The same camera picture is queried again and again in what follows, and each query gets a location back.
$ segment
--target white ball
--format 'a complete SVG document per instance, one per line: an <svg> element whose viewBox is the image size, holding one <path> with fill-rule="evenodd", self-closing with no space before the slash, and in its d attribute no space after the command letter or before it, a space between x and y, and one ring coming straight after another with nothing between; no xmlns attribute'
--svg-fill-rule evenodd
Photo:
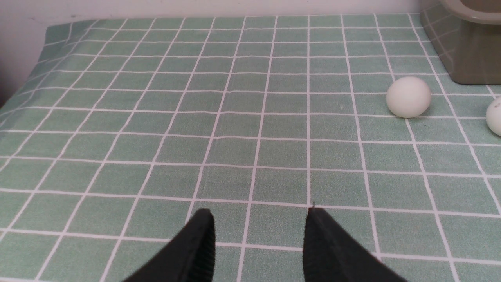
<svg viewBox="0 0 501 282"><path fill-rule="evenodd" d="M485 119L490 130L501 136L501 97L494 100L487 108Z"/></svg>
<svg viewBox="0 0 501 282"><path fill-rule="evenodd" d="M422 79L406 76L393 82L386 93L386 104L392 113L403 118L417 117L431 103L431 91Z"/></svg>

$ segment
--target white grid line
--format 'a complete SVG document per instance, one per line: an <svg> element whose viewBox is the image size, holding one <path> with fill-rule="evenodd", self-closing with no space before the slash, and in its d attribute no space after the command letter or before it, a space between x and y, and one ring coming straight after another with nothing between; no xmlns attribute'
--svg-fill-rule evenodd
<svg viewBox="0 0 501 282"><path fill-rule="evenodd" d="M458 31L459 31L459 29L453 29L453 30L450 30L448 32L445 32L445 33L439 35L437 38L434 38L434 39L436 39L437 41L440 41L439 38L444 37L444 36L449 35L449 34L452 34L452 33L455 33L455 32L458 32ZM441 55L448 55L448 51L449 50L444 50L445 53L442 53Z"/></svg>
<svg viewBox="0 0 501 282"><path fill-rule="evenodd" d="M423 13L424 13L424 16L426 17L426 22L427 22L427 26L430 27L430 29L433 31L433 34L435 35L435 38L433 39L436 39L436 41L438 42L438 44L440 45L441 49L442 49L442 54L441 55L445 55L452 63L454 63L454 60L452 59L452 57L450 56L449 52L450 50L446 49L443 45L442 45L442 40L439 40L440 37L437 36L437 33L435 32L435 29L433 28L433 26L430 24L430 19L428 18L428 13L426 12L427 10L425 10Z"/></svg>
<svg viewBox="0 0 501 282"><path fill-rule="evenodd" d="M341 15L341 26L344 27L343 15ZM346 39L345 29L343 28L342 31L343 31L343 39L345 40ZM346 42L344 43L344 49L345 49L345 55L348 55L348 47L347 47ZM346 58L346 64L348 66L348 78L350 81L350 91L353 93L353 80L352 80L352 76L351 76L350 61L348 58ZM364 173L364 185L365 185L365 191L366 191L366 195L367 195L367 202L369 205L369 214L370 214L370 218L371 218L371 228L372 228L372 236L373 236L373 240L374 240L374 248L376 251L377 259L381 260L381 254L380 254L381 248L379 246L376 218L374 215L374 209L373 209L373 205L372 205L372 195L371 195L371 190L370 190L370 186L369 186L369 174L367 173L367 166L366 166L366 162L365 162L365 153L364 153L364 147L362 145L362 135L361 135L361 131L360 131L360 121L359 121L358 114L357 114L357 104L355 101L354 94L351 95L351 100L353 103L353 113L355 114L355 123L356 123L356 127L357 127L357 140L358 140L357 143L359 146L360 159L362 162L362 171Z"/></svg>
<svg viewBox="0 0 501 282"><path fill-rule="evenodd" d="M453 17L453 14L449 14L449 15L447 15L447 16L445 16L445 17L441 17L440 19L435 20L435 21L433 21L433 22L431 22L431 23L430 23L430 22L428 22L428 24L429 24L429 25L433 25L433 24L436 24L436 23L438 23L438 22L440 22L440 21L443 21L443 20L445 20L445 19L447 19L447 18L452 18L452 17Z"/></svg>
<svg viewBox="0 0 501 282"><path fill-rule="evenodd" d="M0 282L34 282L35 280L30 279L20 279L20 278L10 278L10 277L0 277Z"/></svg>
<svg viewBox="0 0 501 282"><path fill-rule="evenodd" d="M101 70L91 70L91 71L81 71L81 70L55 70L53 72L62 72L62 73L117 73L117 71L101 71ZM153 74L155 71L121 71L121 73L140 73L140 74ZM156 73L161 73L161 74L190 74L189 72L174 72L174 71L159 71ZM229 74L229 72L222 72L222 71L212 71L212 72L195 72L195 74ZM252 72L252 71L242 71L242 72L233 72L233 75L239 75L239 74L266 74L266 72ZM374 74L391 74L389 72L357 72L357 73L352 73L352 75L374 75ZM308 73L298 73L298 72L291 72L291 73L280 73L280 72L274 72L271 75L288 75L288 76L293 76L293 75L308 75ZM310 75L347 75L347 73L344 72L323 72L323 73L310 73ZM427 72L421 72L421 73L396 73L396 75L424 75L424 76L431 76L433 74L427 73Z"/></svg>
<svg viewBox="0 0 501 282"><path fill-rule="evenodd" d="M121 27L123 27L123 26L125 25L125 23L126 23L126 22L127 22L127 20L125 20L125 21L123 22L123 24L121 25ZM141 41L137 42L137 44L136 44L136 46L135 46L134 50L136 50L136 49L139 47L139 44L140 44L140 43L141 43ZM111 80L111 82L109 83L108 87L111 87L111 85L115 82L115 80L117 79L118 75L120 74L120 71L121 71L121 70L125 67L125 65L127 64L127 62L129 61L129 59L130 59L130 58L131 58L131 57L129 57L129 58L127 58L127 60L125 60L125 62L122 64L122 67L120 68L120 70L117 72L117 74L114 76L114 78L113 78L113 79ZM101 97L98 99L98 101L96 101L96 103L94 104L94 107L95 107L95 106L96 106L96 105L100 102L100 100L104 97L104 95L105 95L106 93L107 93L107 90L106 90L106 91L104 91L104 92L103 92L103 94L101 95ZM84 125L84 123L87 121L87 119L90 117L90 115L91 115L91 114L92 114L92 111L90 111L90 112L87 114L86 118L82 121L82 123L81 123L81 124L79 125L79 127L77 128L77 131L79 131L79 129L80 129L80 128ZM122 126L122 128L120 128L120 130L119 130L118 134L117 134L117 135L115 136L115 138L113 139L113 142L111 143L111 146L110 146L110 148L108 149L108 152L106 153L106 156L104 157L104 159L103 159L103 161L101 162L101 164L100 164L99 168L97 169L97 171L96 171L96 172L95 172L95 174L93 175L92 180L91 180L91 182L89 183L89 186L86 188L86 190L85 190L84 194L80 197L80 200L78 201L77 205L76 205L76 206L75 206L75 208L73 209L73 211L72 211L72 213L71 213L71 215L70 215L70 218L69 218L69 219L68 219L68 221L66 222L66 225L65 225L65 227L64 227L64 229L63 229L63 232L67 232L67 231L68 231L68 229L70 228L70 225L71 225L71 223L72 223L73 219L75 218L75 215L77 214L78 209L80 208L80 206L82 205L83 201L85 200L86 194L87 194L87 193L89 193L89 191L90 191L90 189L91 189L92 185L94 184L94 182L95 182L95 181L96 181L96 179L97 179L97 176L99 175L99 173L100 173L100 172L101 172L101 170L103 169L103 167L104 167L104 165L105 165L104 161L105 161L105 160L107 160L107 159L109 158L109 155L111 154L111 152L112 152L112 150L113 150L113 148L114 148L114 146L115 146L115 144L116 144L116 142L117 142L117 140L118 140L118 137L120 136L120 133L121 133L121 132L123 131L123 129L127 126L127 124L129 123L130 119L132 118L132 115L133 115L133 114L134 114L134 111L132 111L132 112L130 113L130 115L129 115L129 117L127 118L127 120L126 120L125 124ZM66 150L66 148L64 148L64 149L61 151L61 153L60 153L59 157L61 157L61 156L64 154L65 150ZM52 167L54 167L55 163L56 163L56 162L53 162L53 163L52 163L52 166L48 169L48 171L47 171L46 175L48 175L49 171L51 170L51 168L52 168ZM51 261L51 259L52 259L53 255L56 253L56 250L58 249L58 247L59 247L59 245L60 245L60 243L61 243L61 241L62 241L62 240L63 240L63 236L60 236L60 237L57 239L56 243L54 244L54 246L53 246L53 247L52 247L52 249L51 249L51 252L50 252L50 253L49 253L49 255L47 256L47 258L45 259L44 263L42 264L42 267L40 268L39 272L37 273L37 276L36 276L35 280L39 280L39 279L40 279L40 277L41 277L41 276L42 276L42 274L44 273L45 269L47 268L47 265L48 265L48 264L49 264L49 262Z"/></svg>
<svg viewBox="0 0 501 282"><path fill-rule="evenodd" d="M374 15L374 18L376 20L376 25L378 25L377 17L375 15ZM381 39L381 43L383 44L384 53L386 54L386 47L385 47L384 42L382 42L383 37L381 36L381 33L380 33L379 30L378 30L378 32L379 32L379 36L380 36L380 39ZM390 68L390 72L392 72L392 68L391 68L391 64L390 64L390 59L387 58L386 60L388 62L388 67ZM392 78L393 78L393 82L395 82L395 76L393 74L392 74ZM410 126L409 119L407 119L407 118L405 119L405 124L407 125L407 129L409 130L409 133L411 135L412 141L415 142L416 141L416 137L414 136L414 132L412 131L412 128ZM423 160L421 158L421 154L419 153L417 145L413 144L413 147L414 147L414 152L416 153L417 160L419 162L419 168L421 169L421 171L423 173L425 173ZM435 215L435 222L436 222L438 231L440 233L440 237L442 239L442 243L443 243L443 246L444 246L444 249L445 249L445 253L447 254L447 257L449 258L449 266L450 266L450 270L452 272L452 276L454 277L454 281L455 282L459 282L459 277L457 275L456 266L454 265L454 262L452 261L452 254L450 252L449 242L447 241L447 237L445 236L445 232L443 230L443 226L442 226L442 223L440 221L440 216L438 215L438 212L437 212L438 209L436 207L436 203L435 203L435 199L433 197L433 193L431 192L431 189L430 189L430 185L429 185L429 182L428 182L428 177L426 175L423 175L423 180L424 180L424 186L426 188L426 192L428 193L428 197L430 198L431 207L433 208L433 211L435 212L435 214L434 214Z"/></svg>
<svg viewBox="0 0 501 282"><path fill-rule="evenodd" d="M275 46L275 36L277 34L277 22L278 22L278 17L275 17L275 25L273 29L273 37L272 37L272 45L270 48L270 56L273 54L274 46ZM259 150L261 147L261 135L263 133L263 123L265 119L265 108L266 108L266 99L268 96L268 86L270 84L270 73L272 69L272 58L269 59L268 61L268 74L266 76L266 85L265 85L265 92L263 95L263 104L261 106L261 118L260 118L260 123L259 123L259 131L258 131L258 141L256 143L256 152L254 155L254 165L253 165L253 170L252 170L252 178L250 181L250 189L249 189L249 196L248 196L248 203L247 203L247 208L245 211L245 224L243 226L243 236L242 236L242 248L240 249L240 257L238 260L238 270L236 274L236 282L240 282L242 279L242 272L243 272L243 262L245 260L245 245L247 244L247 236L248 236L248 230L249 230L249 222L251 220L251 208L252 208L252 199L254 197L254 186L256 184L256 173L257 173L257 167L258 167L258 158L259 158Z"/></svg>
<svg viewBox="0 0 501 282"><path fill-rule="evenodd" d="M20 108L20 109L53 109L53 110L74 110L74 111L101 111L101 112L131 112L132 110L125 110L125 109L92 109L92 108L71 108L71 107L47 107L47 106L33 106L33 107L25 107L25 108ZM207 113L207 114L214 114L216 115L217 112L212 112L212 111L162 111L162 110L136 110L135 112L142 112L142 113L172 113L172 114L187 114L187 113ZM241 115L261 115L259 112L242 112L242 111L222 111L221 114L241 114ZM308 115L308 113L301 113L301 112L265 112L264 115ZM355 116L355 114L352 113L329 113L329 112L310 112L309 115L339 115L339 116ZM386 115L386 114L358 114L358 116L363 116L363 117L380 117L380 118L394 118L397 119L398 117L394 115ZM427 116L427 115L422 115L422 116L417 116L416 118L420 119L427 119L427 118L458 118L458 119L485 119L485 117L480 117L480 116L459 116L459 117L454 117L454 116L448 116L448 115L437 115L437 116ZM57 130L24 130L24 129L0 129L0 132L71 132L71 131L57 131Z"/></svg>
<svg viewBox="0 0 501 282"><path fill-rule="evenodd" d="M48 236L66 236L66 237L79 237L79 238L94 238L94 239L108 239L108 240L118 240L118 236L113 235L99 235L99 234L86 234L86 233L62 233L57 231L34 231L25 229L10 229L8 232L18 233L18 234L33 234L33 235L48 235ZM146 237L131 237L126 236L123 238L124 241L137 241L137 242L155 242L155 243L168 243L171 241L170 238L146 238ZM259 245L259 244L241 244L234 242L216 242L216 246L223 247L242 247L254 248L254 249L266 249L266 250L281 250L281 251L296 251L302 252L301 247L286 247L286 246L273 246L273 245ZM429 261L448 261L448 257L443 256L430 256L430 255L409 255L409 254L396 254L396 253L381 253L381 257L387 258L401 258L401 259L416 259L416 260L429 260ZM501 265L501 261L498 260L488 260L488 259L474 259L474 258L462 258L454 257L454 262L466 262L474 264L484 264L484 265Z"/></svg>
<svg viewBox="0 0 501 282"><path fill-rule="evenodd" d="M25 160L56 160L55 158L34 158L34 157L16 157L16 159ZM201 166L201 164L190 164L190 163L163 163L163 162L142 162L142 161L96 161L96 160L81 160L81 159L66 159L60 158L59 161L72 161L72 162L84 162L84 163L105 163L105 164L121 164L121 165L156 165L156 166ZM253 168L254 166L246 165L226 165L226 164L205 164L205 166L214 167L225 167L225 168ZM293 168L293 167L269 167L269 166L257 166L258 169L277 169L277 170L298 170L306 171L306 168ZM324 172L353 172L353 173L363 173L363 170L343 170L343 169L315 169L311 168L311 171L324 171ZM397 174L397 175L426 175L426 176L447 176L447 177L463 177L463 178L483 178L481 174L460 174L460 173L431 173L431 172L411 172L411 171L371 171L367 170L368 173L378 173L378 174ZM501 175L487 175L488 178L501 179Z"/></svg>
<svg viewBox="0 0 501 282"><path fill-rule="evenodd" d="M424 47L423 47L423 51L424 51L425 55L428 54L427 51L426 51L426 49ZM431 63L430 58L427 58L427 60L428 60L428 63L430 65L430 67L431 67L431 70L435 74L435 78L436 78L436 80L438 82L438 85L440 86L440 89L441 89L441 91L442 91L442 93L443 93L443 95L445 97L445 100L447 101L447 104L449 105L450 111L452 112L452 115L454 116L454 119L456 120L457 126L459 127L459 131L461 132L461 134L462 134L462 136L464 138L464 141L466 142L466 144L468 145L468 147L470 149L471 156L475 160L475 164L476 164L478 170L483 175L483 181L484 181L485 185L487 186L487 189L489 191L489 194L492 197L492 200L494 201L494 204L496 205L497 211L498 211L499 214L501 214L501 204L499 203L499 200L497 199L497 197L496 197L496 195L494 193L494 190L492 189L492 186L490 185L489 180L487 179L486 173L483 170L482 165L480 164L480 161L478 160L478 157L477 157L477 155L475 153L475 149L474 149L473 145L470 143L469 138L466 135L466 132L464 131L463 126L461 125L461 122L457 118L457 115L456 115L456 112L454 110L454 107L452 106L452 103L450 102L450 99L449 99L449 97L447 96L447 94L445 92L445 89L444 89L444 87L442 85L442 82L440 81L440 79L438 79L438 76L435 73L435 68L434 68L433 64ZM487 88L488 88L488 90L490 91L490 93L492 94L492 96L495 99L495 95L493 94L492 89L489 86L487 86Z"/></svg>
<svg viewBox="0 0 501 282"><path fill-rule="evenodd" d="M156 20L156 19L154 19L154 20L153 20L153 22L152 22L152 24L151 24L151 27L154 25L155 20ZM180 31L180 30L181 30L181 29L179 29L179 30L177 31L177 33L176 33L176 35L175 35L176 37L179 35L179 31ZM170 48L171 48L171 47L172 47L172 44L170 44L170 45L169 45L169 47L167 48L167 51L165 51L165 54L167 54L167 53L169 52L169 50L170 50ZM165 57L164 57L164 58L162 58L162 60L159 62L158 66L157 66L157 68L156 68L156 70L157 70L157 71L158 71L158 70L160 69L160 67L162 66L162 63L163 63L163 61L164 61L164 60L165 60ZM156 73L154 73L154 74L151 76L151 78L150 78L150 80L148 81L148 84L147 84L147 86L146 86L146 89L148 89L148 88L150 87L150 85L151 85L151 83L153 82L153 80L154 80L155 76L156 76ZM139 104L140 104L140 102L141 102L141 100L143 99L143 97L144 97L144 95L145 95L145 94L146 94L146 91L143 91L143 93L141 94L141 97L140 97L140 98L139 98L139 100L136 102L136 104L135 104L135 106L134 106L134 109L137 109L137 107L139 106ZM182 101L182 97L179 99L179 102L178 102L178 107L181 105L181 101ZM167 127L167 130L165 131L165 134L162 136L162 139L161 139L161 141L160 141L160 143L159 143L159 145L158 145L158 148L157 148L157 151L156 151L156 153L155 153L155 156L153 157L153 161L155 161L155 160L157 159L158 155L160 154L161 149L162 149L162 145L163 145L163 143L164 143L164 141L165 141L165 139L166 139L166 135L167 135L167 133L169 132L169 130L172 128L173 121L174 121L174 116L171 118L171 121L170 121L170 123L169 123L169 126ZM134 210L135 210L135 208L136 208L136 206L137 206L137 203L139 202L139 196L141 196L141 194L142 194L142 192L143 192L144 188L146 187L146 183L148 182L148 179L149 179L149 177L150 177L150 175L151 175L151 172L152 172L152 171L153 171L153 165L150 165L150 168L148 169L148 173L146 174L146 177L145 177L145 179L144 179L144 181L143 181L143 184L141 185L141 188L139 189L138 193L136 194L136 197L134 198L134 202L133 202L133 204L132 204L132 206L131 206L131 208L130 208L130 210L129 210L129 214L127 215L127 218L126 218L125 223L124 223L124 225L123 225L123 227L122 227L122 230L120 231L120 236L119 236L119 239L118 239L118 240L117 240L117 242L115 243L115 246L113 247L113 250L112 250L112 252L111 252L111 254L110 254L110 257L108 258L108 261L107 261L107 263L106 263L105 269L104 269L103 273L101 274L101 278L100 278L100 281L101 281L101 282L104 282L104 281L105 281L105 279L106 279L106 276L108 275L108 272L109 272L109 270L110 270L111 264L113 263L113 260L114 260L114 258L115 258L115 255L116 255L117 251L118 251L118 248L120 247L120 243L122 242L122 238L125 236L125 232L127 231L127 227L128 227L128 225L129 225L129 222L130 222L130 220L131 220L131 218L132 218L132 215L133 215Z"/></svg>
<svg viewBox="0 0 501 282"><path fill-rule="evenodd" d="M308 27L277 27L277 30L305 30ZM116 31L117 29L112 29L112 28L91 28L92 30L110 30L110 31ZM311 27L311 29L328 29L328 30L341 30L341 27ZM362 30L373 30L376 29L376 27L346 27L346 29L362 29ZM411 27L383 27L382 29L395 29L395 30L410 30L412 29ZM122 31L177 31L177 29L151 29L151 30L146 30L146 29L121 29ZM210 29L181 29L182 31L209 31ZM240 31L241 28L232 28L232 29L212 29L213 31ZM246 28L244 27L243 30L269 30L272 31L273 28Z"/></svg>
<svg viewBox="0 0 501 282"><path fill-rule="evenodd" d="M73 32L73 22L70 23L70 30L68 31L68 38L65 41L65 44L68 44L68 41L71 39L71 32Z"/></svg>
<svg viewBox="0 0 501 282"><path fill-rule="evenodd" d="M83 39L81 42L106 42L107 40L103 39ZM111 41L113 43L137 43L137 41L133 40L117 40L117 41ZM143 41L143 43L170 43L171 41ZM173 41L174 43L203 43L204 41ZM343 41L336 41L336 40L325 40L325 41L312 41L312 43L342 43ZM352 43L352 42L374 42L371 40L347 40L346 42ZM418 42L418 40L385 40L384 42ZM207 41L207 43L237 43L237 41ZM270 44L271 41L242 41L242 43L267 43ZM306 39L304 41L276 41L276 43L306 43Z"/></svg>
<svg viewBox="0 0 501 282"><path fill-rule="evenodd" d="M107 42L106 40L91 40L91 39L84 39L82 40L82 38L80 38L80 40L78 42L75 42L75 43L70 43L68 44L68 46L70 45L74 45L73 48L75 46L77 46L78 43L81 43L81 42ZM125 43L137 43L137 41L116 41L116 42L125 42ZM374 41L347 41L347 43L373 43ZM388 41L385 41L385 42L394 42L394 43L405 43L405 42L413 42L413 43L418 43L419 41L418 40L388 40ZM170 44L170 43L193 43L193 44L201 44L203 43L202 41L143 41L143 43L167 43L167 44ZM215 43L215 44L236 44L237 42L228 42L228 41L208 41L208 43ZM257 41L246 41L246 42L242 42L242 43L249 43L249 44L255 44L255 43L261 43L261 44L270 44L271 42L257 42ZM278 44L306 44L307 42L304 41L304 42L277 42ZM312 44L317 44L317 43L343 43L342 41L312 41L311 42ZM80 53L71 53L71 51L64 57L60 57L60 58L55 58L55 59L52 59L52 60L44 60L44 61L41 61L39 62L38 64L40 63L50 63L50 62L53 62L53 61L58 61L58 60L64 60L65 58L69 57L69 56L90 56L90 57L94 57L95 55L92 55L92 54L80 54ZM127 55L99 55L99 57L127 57ZM147 55L143 55L143 56L134 56L134 57L161 57L160 55L157 55L157 56L154 56L154 55L151 55L151 56L147 56ZM196 57L196 56L168 56L168 57L186 57L186 58L190 58L190 57ZM224 57L224 56L202 56L202 58L206 58L206 57ZM264 56L237 56L239 58L241 57L264 57ZM316 56L316 57L319 57L319 58L322 58L322 57L332 57L332 58L338 58L337 56ZM364 56L350 56L350 58L357 58L357 57L364 57ZM391 55L390 57L422 57L422 55ZM28 78L28 82L33 80L33 79L36 79L37 77L39 77L40 75L36 75L36 76L31 76Z"/></svg>
<svg viewBox="0 0 501 282"><path fill-rule="evenodd" d="M44 45L44 47L46 47L46 46L51 46L51 45L56 45L56 44L60 44L60 43L63 43L63 42L64 42L65 44L67 44L67 42L68 42L69 38L70 38L70 35L68 35L68 38L67 38L67 39L63 39L63 40L59 40L59 41L55 41L55 42L46 43L46 44Z"/></svg>
<svg viewBox="0 0 501 282"><path fill-rule="evenodd" d="M64 89L64 90L93 90L93 91L104 91L106 90L105 88L87 88L87 87L83 87L83 88L68 88L68 87L63 87L63 86L50 86L50 87L40 87L38 88L37 90L47 90L47 89ZM141 92L143 90L141 89L120 89L120 88L110 88L109 89L110 91L122 91L122 92ZM151 92L183 92L182 90L165 90L165 89L150 89L150 90L147 90L148 91L151 91ZM223 91L221 90L187 90L186 92L188 93L195 93L195 92L214 92L214 93L222 93ZM17 94L17 95L26 95L28 93L31 93L31 90L28 91L28 92L23 92L23 93L20 93L20 94ZM228 91L227 93L264 93L263 91L255 91L255 90L232 90L232 91ZM305 92L300 92L300 91L297 91L297 92L285 92L285 91L281 91L281 92L278 92L278 91L268 91L269 94L294 94L294 95L297 95L297 94L305 94ZM350 92L310 92L310 94L324 94L324 95L343 95L343 94L348 94L348 95L351 95ZM382 94L386 94L386 93L383 93L383 92L355 92L354 93L355 95L382 95ZM441 93L432 93L431 95L434 95L434 96L443 96L443 94ZM448 93L447 94L448 96L492 96L491 93Z"/></svg>
<svg viewBox="0 0 501 282"><path fill-rule="evenodd" d="M170 41L165 41L165 42L152 42L152 43L166 43L170 44ZM95 57L96 55L92 54L80 54L80 53L73 53L70 54L69 56L74 56L74 57ZM99 55L99 58L127 58L128 55ZM162 55L133 55L134 58L163 58ZM198 56L180 56L180 55L168 55L166 56L167 58L198 58ZM348 58L384 58L384 55L350 55ZM401 58L401 57L415 57L415 58L425 58L425 55L388 55L390 58ZM439 58L438 55L432 55L430 56L431 58ZM233 56L224 56L224 55L208 55L208 56L201 56L201 58L233 58ZM263 59L269 59L269 56L262 56L262 55L237 55L237 58L263 58ZM272 59L304 59L304 56L271 56ZM345 59L345 56L328 56L328 55L320 55L320 56L310 56L310 58L337 58L337 59Z"/></svg>
<svg viewBox="0 0 501 282"><path fill-rule="evenodd" d="M307 50L306 50L306 204L311 205L311 125L310 125L310 16L307 17Z"/></svg>
<svg viewBox="0 0 501 282"><path fill-rule="evenodd" d="M5 189L0 188L0 192L7 193L32 193L33 190L18 190L18 189ZM36 194L47 195L66 195L66 196L83 196L85 192L68 192L58 190L38 190ZM145 200L164 200L164 201L178 201L178 202L191 202L193 198L169 197L169 196L155 196L155 195L127 195L127 194L104 194L92 193L85 194L87 197L100 197L100 198L118 198L118 199L145 199ZM249 200L232 200L232 199L209 199L209 198L195 198L195 202L208 202L208 203L230 203L230 204L248 204ZM266 202L266 201L250 201L253 205L268 205L268 206L281 206L281 207L296 207L296 208L309 208L311 205L298 204L298 203L285 203L285 202ZM379 208L379 207L362 207L362 206L333 206L333 205L316 205L316 207L325 209L339 209L339 210L353 210L353 211L381 211L391 213L414 213L414 214L431 214L438 213L439 215L453 215L461 217L478 217L478 218L501 218L499 214L482 214L482 213L468 213L468 212L455 212L455 211L433 211L433 210L416 210L416 209L396 209L396 208ZM16 228L4 228L5 230L15 230Z"/></svg>
<svg viewBox="0 0 501 282"><path fill-rule="evenodd" d="M243 27L245 25L245 20L246 20L246 18L243 19L243 24L242 24L242 28L240 29L240 36L238 38L238 43L236 44L235 52L233 54L233 60L231 61L231 66L229 69L229 74L228 74L228 77L226 78L226 85L224 86L224 91L223 91L222 96L221 96L221 101L219 102L219 108L217 110L217 114L216 114L216 117L214 120L214 125L212 126L212 132L211 132L210 137L209 137L209 142L207 144L207 148L205 149L205 155L203 156L202 164L200 166L200 170L198 171L198 178L196 180L196 185L195 185L195 189L193 191L192 200L190 202L188 212L186 213L186 218L184 220L185 224L189 221L191 214L193 212L193 207L195 205L195 199L196 199L196 196L198 195L198 190L200 189L200 184L202 182L203 169L205 168L205 164L207 163L207 159L209 158L212 142L215 139L217 139L217 138L215 138L215 133L217 130L217 123L219 122L219 118L221 117L222 107L224 105L224 98L226 96L226 92L227 92L228 87L229 87L229 82L231 80L231 74L232 74L233 68L235 66L236 54L238 53L238 48L240 46L240 40L242 39Z"/></svg>
<svg viewBox="0 0 501 282"><path fill-rule="evenodd" d="M118 134L117 131L58 131L58 130L21 130L21 129L5 129L0 130L0 132L13 132L13 133L40 133L40 134ZM162 133L153 133L153 132L122 132L122 135L140 135L140 136L163 136ZM194 137L194 138L210 138L210 136L206 135L191 135L191 134L167 134L168 136L174 137ZM244 136L244 135L221 135L214 136L214 139L226 139L226 138L234 138L234 139L246 139L246 140L256 140L257 136ZM329 139L329 138L300 138L300 137L262 137L264 140L276 140L276 141L314 141L314 142L340 142L340 143L357 143L356 140L349 139ZM362 143L367 144L414 144L412 141L371 141L371 140L363 140ZM461 142L447 142L447 141L418 141L416 144L419 145L463 145L463 146L478 146L478 147L501 147L501 144L485 144L485 143L461 143ZM16 157L23 156L0 156L0 158L9 158L12 157L15 159Z"/></svg>

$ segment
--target grid pattern tablecloth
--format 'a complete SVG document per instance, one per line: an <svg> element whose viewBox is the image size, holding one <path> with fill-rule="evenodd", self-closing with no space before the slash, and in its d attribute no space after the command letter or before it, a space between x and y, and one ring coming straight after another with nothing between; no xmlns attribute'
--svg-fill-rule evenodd
<svg viewBox="0 0 501 282"><path fill-rule="evenodd" d="M385 104L407 75L412 120ZM302 281L313 203L410 281L498 280L500 94L453 83L418 15L51 27L0 110L0 280L119 281L207 207L214 281Z"/></svg>

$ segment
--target olive plastic bin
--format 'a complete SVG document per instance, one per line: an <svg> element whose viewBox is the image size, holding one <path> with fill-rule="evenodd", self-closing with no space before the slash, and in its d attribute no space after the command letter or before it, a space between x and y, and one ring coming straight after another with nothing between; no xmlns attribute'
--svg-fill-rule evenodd
<svg viewBox="0 0 501 282"><path fill-rule="evenodd" d="M501 0L421 0L420 17L453 81L501 84Z"/></svg>

